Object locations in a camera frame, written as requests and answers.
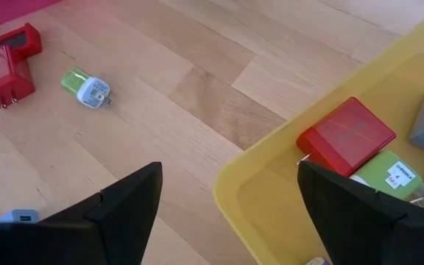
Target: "pink surface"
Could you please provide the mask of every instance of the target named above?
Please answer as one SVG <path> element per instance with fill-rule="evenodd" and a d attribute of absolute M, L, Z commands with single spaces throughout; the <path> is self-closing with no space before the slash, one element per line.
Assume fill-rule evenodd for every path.
<path fill-rule="evenodd" d="M 61 0 L 0 0 L 0 24 Z"/>

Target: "metal prong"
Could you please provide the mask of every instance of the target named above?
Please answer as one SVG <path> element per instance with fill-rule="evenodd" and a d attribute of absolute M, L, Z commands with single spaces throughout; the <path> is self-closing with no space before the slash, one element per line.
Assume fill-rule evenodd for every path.
<path fill-rule="evenodd" d="M 304 160 L 307 160 L 307 158 L 308 157 L 310 157 L 310 155 L 311 155 L 312 153 L 310 153 L 310 154 L 308 154 L 308 155 L 306 155 L 305 157 L 303 157 L 302 159 L 300 159 L 299 160 L 299 162 L 297 162 L 297 165 L 299 165 L 300 164 L 300 162 L 302 162 L 302 161 L 304 161 Z"/>
<path fill-rule="evenodd" d="M 1 107 L 2 108 L 7 108 L 6 99 L 3 96 L 1 96 Z"/>
<path fill-rule="evenodd" d="M 105 97 L 103 102 L 107 105 L 111 105 L 112 104 L 112 100 L 110 100 L 108 97 Z"/>
<path fill-rule="evenodd" d="M 11 91 L 11 99 L 12 99 L 13 103 L 18 102 L 18 97 L 15 95 L 14 91 Z"/>
<path fill-rule="evenodd" d="M 411 200 L 411 201 L 410 201 L 410 203 L 421 202 L 421 201 L 423 201 L 423 200 L 424 200 L 424 195 L 423 195 L 423 196 L 421 196 L 421 197 L 418 197 L 418 198 L 416 198 L 416 199 Z"/>

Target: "yellow plastic bin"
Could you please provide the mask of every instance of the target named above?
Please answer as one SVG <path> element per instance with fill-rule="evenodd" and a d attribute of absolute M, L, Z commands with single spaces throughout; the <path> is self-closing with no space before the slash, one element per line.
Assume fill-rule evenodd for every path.
<path fill-rule="evenodd" d="M 424 22 L 348 81 L 226 165 L 216 203 L 260 264 L 302 265 L 328 255 L 305 209 L 296 162 L 297 136 L 349 96 L 397 133 L 387 147 L 424 179 L 424 150 L 407 141 L 424 96 Z"/>

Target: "red power adapter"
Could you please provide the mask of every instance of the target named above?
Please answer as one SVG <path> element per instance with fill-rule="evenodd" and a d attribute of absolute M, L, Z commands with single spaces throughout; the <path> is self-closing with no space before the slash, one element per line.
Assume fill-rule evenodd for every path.
<path fill-rule="evenodd" d="M 359 100 L 350 97 L 297 139 L 311 162 L 349 177 L 395 138 Z"/>
<path fill-rule="evenodd" d="M 0 46 L 0 108 L 35 92 L 29 65 L 9 46 Z"/>
<path fill-rule="evenodd" d="M 0 46 L 8 45 L 19 52 L 24 59 L 42 52 L 39 32 L 29 23 L 0 36 Z"/>

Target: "red device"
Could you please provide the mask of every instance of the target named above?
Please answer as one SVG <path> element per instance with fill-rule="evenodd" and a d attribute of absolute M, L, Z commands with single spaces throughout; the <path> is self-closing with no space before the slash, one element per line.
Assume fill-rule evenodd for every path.
<path fill-rule="evenodd" d="M 0 46 L 0 108 L 35 92 L 29 65 L 9 46 Z"/>
<path fill-rule="evenodd" d="M 39 32 L 29 23 L 0 36 L 0 46 L 8 45 L 19 52 L 24 59 L 42 52 Z"/>
<path fill-rule="evenodd" d="M 350 97 L 297 139 L 311 162 L 349 177 L 395 138 L 359 100 Z"/>

